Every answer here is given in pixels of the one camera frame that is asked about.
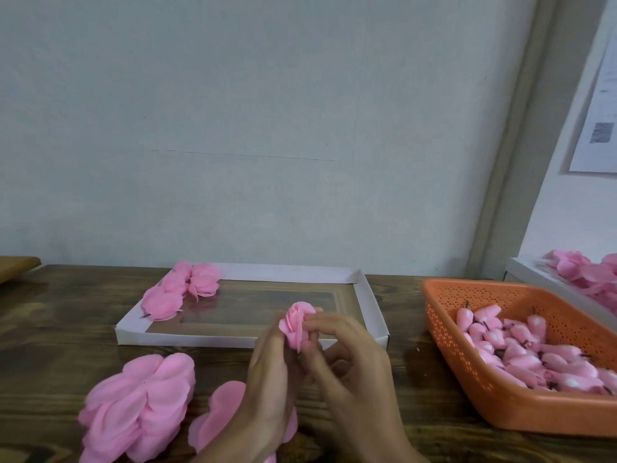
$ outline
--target basket of flower buds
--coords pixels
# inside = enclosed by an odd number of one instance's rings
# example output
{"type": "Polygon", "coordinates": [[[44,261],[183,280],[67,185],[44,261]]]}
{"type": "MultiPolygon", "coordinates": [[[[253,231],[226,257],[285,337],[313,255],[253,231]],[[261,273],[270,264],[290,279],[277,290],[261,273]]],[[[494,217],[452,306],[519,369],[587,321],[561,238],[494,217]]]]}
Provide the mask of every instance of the basket of flower buds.
{"type": "Polygon", "coordinates": [[[538,287],[426,280],[427,322],[496,427],[617,437],[617,335],[538,287]]]}

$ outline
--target dark wooden tabletop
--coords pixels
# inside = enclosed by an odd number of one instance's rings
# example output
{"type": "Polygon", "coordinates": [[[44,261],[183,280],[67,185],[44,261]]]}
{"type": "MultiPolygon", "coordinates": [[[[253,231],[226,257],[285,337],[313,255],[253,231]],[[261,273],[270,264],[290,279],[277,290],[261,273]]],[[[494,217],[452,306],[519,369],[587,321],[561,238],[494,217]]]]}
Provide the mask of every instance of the dark wooden tabletop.
{"type": "MultiPolygon", "coordinates": [[[[76,462],[83,399],[143,354],[183,351],[196,364],[195,398],[181,432],[157,459],[188,462],[189,423],[228,380],[245,380],[250,350],[117,346],[113,325],[165,268],[46,266],[0,286],[0,462],[76,462]]],[[[392,335],[392,374],[410,441],[433,462],[616,462],[617,441],[504,431],[475,412],[425,327],[422,278],[370,276],[392,335]]],[[[282,463],[357,462],[317,389],[297,403],[299,432],[282,463]]]]}

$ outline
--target qr code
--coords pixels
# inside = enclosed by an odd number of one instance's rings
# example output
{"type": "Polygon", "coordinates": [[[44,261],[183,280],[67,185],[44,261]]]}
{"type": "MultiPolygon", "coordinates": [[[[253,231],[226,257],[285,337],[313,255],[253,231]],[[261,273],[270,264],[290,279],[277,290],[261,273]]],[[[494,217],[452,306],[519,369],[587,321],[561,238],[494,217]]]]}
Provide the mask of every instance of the qr code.
{"type": "Polygon", "coordinates": [[[611,141],[613,135],[614,123],[597,123],[594,126],[594,132],[591,134],[590,144],[607,143],[611,141]]]}

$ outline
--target orange basket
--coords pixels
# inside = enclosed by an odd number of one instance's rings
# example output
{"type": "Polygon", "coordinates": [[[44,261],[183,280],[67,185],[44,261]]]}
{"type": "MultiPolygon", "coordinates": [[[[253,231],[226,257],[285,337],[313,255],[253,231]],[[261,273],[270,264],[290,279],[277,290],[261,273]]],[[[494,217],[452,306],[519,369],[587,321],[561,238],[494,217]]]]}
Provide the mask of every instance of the orange basket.
{"type": "Polygon", "coordinates": [[[495,373],[457,327],[456,311],[498,304],[499,317],[547,321],[547,343],[573,344],[595,366],[617,370],[617,335],[558,296],[524,284],[430,279],[422,285],[428,328],[465,394],[496,427],[555,434],[617,437],[617,397],[525,389],[495,373]]]}

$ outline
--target white paper sheet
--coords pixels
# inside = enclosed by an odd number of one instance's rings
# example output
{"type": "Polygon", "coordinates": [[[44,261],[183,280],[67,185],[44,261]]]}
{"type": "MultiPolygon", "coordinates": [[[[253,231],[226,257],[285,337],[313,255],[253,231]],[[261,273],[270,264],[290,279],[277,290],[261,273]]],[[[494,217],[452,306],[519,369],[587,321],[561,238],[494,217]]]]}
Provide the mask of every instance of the white paper sheet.
{"type": "Polygon", "coordinates": [[[604,53],[570,171],[617,172],[617,27],[604,53]]]}

